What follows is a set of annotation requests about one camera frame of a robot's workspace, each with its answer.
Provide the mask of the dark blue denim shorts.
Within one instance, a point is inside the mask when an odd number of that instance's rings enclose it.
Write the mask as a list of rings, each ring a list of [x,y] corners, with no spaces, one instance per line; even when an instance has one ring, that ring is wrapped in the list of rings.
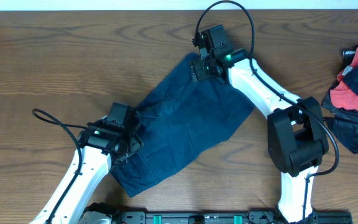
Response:
[[[210,78],[194,82],[190,62],[180,63],[136,106],[144,146],[112,170],[129,197],[161,183],[203,151],[227,141],[254,110],[239,90]]]

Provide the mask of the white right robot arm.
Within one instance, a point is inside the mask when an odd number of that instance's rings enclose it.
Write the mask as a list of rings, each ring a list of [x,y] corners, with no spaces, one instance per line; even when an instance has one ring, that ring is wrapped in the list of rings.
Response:
[[[284,89],[244,49],[218,57],[201,54],[190,69],[195,81],[214,78],[240,91],[267,120],[268,153],[281,172],[281,196],[277,211],[259,212],[260,220],[319,223],[311,206],[313,179],[329,149],[319,103]]]

